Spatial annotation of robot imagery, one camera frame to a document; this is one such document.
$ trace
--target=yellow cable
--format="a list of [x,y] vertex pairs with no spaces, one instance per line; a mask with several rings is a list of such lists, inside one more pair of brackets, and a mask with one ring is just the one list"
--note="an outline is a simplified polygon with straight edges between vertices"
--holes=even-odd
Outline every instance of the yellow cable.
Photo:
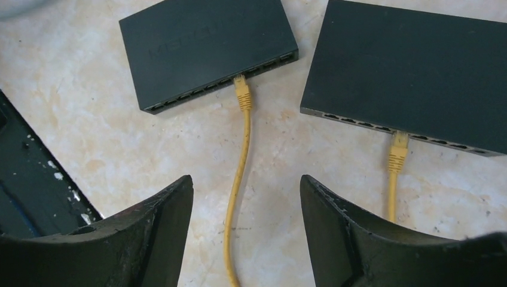
[[234,206],[236,205],[239,186],[241,185],[243,172],[245,171],[246,158],[248,156],[248,148],[250,145],[250,110],[252,109],[252,96],[243,75],[235,77],[234,86],[236,87],[236,96],[238,98],[239,107],[243,112],[243,116],[245,118],[245,132],[243,134],[243,147],[241,150],[239,165],[236,171],[236,177],[234,177],[233,189],[231,190],[229,205],[227,206],[227,215],[225,217],[224,261],[225,268],[227,269],[227,276],[229,277],[231,286],[240,287],[231,256],[231,225],[233,223]]
[[396,132],[393,136],[393,142],[389,151],[389,160],[387,161],[387,169],[389,170],[389,201],[387,203],[387,209],[389,211],[389,221],[394,223],[396,222],[396,183],[407,154],[408,134]]

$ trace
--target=white paint chip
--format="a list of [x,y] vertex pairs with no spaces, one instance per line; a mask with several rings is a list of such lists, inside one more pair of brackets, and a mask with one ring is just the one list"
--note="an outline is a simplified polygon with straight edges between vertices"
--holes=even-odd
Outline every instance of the white paint chip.
[[73,190],[72,193],[74,194],[74,199],[77,201],[81,201],[81,198],[79,197],[79,194],[77,191]]
[[54,163],[52,161],[48,161],[48,165],[54,169],[56,169],[56,166],[54,165]]
[[63,179],[63,174],[61,172],[55,172],[54,177],[61,181]]
[[90,217],[87,214],[81,213],[81,217],[84,220],[84,222],[86,222],[86,224],[88,224],[88,225],[91,224]]

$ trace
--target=beige stone tabletop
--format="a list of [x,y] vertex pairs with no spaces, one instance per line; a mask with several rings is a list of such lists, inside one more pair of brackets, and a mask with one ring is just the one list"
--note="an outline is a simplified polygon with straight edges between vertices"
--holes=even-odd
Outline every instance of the beige stone tabletop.
[[[1,1],[0,11],[26,1]],[[179,286],[227,286],[222,237],[242,114],[232,87],[157,116],[138,109],[118,21],[156,2],[59,0],[3,19],[0,88],[104,216],[192,175]],[[314,286],[301,175],[378,215],[385,210],[389,135],[299,113],[327,1],[282,2],[301,58],[249,80],[252,144],[233,240],[243,286]],[[364,2],[507,22],[504,0]],[[454,239],[505,230],[506,175],[506,157],[412,141],[399,223]]]

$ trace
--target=table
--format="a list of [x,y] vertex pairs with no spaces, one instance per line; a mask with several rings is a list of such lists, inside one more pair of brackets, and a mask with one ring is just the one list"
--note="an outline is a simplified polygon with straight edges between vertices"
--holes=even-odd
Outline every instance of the table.
[[[61,0],[4,20],[0,88],[104,216],[192,175],[179,286],[226,286],[222,237],[242,114],[232,87],[157,116],[138,109],[118,21],[156,2]],[[233,240],[243,286],[314,286],[301,175],[375,214],[386,208],[390,136],[299,113],[327,1],[282,2],[301,59],[249,80],[252,143]],[[361,2],[507,22],[502,0]],[[411,141],[398,221],[454,239],[505,230],[505,174],[507,157]]]

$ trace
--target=gray blurred object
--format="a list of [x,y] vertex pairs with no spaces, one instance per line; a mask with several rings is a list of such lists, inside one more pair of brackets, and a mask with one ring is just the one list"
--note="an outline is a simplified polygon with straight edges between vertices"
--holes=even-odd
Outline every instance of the gray blurred object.
[[50,5],[57,0],[1,0],[0,21],[6,21]]

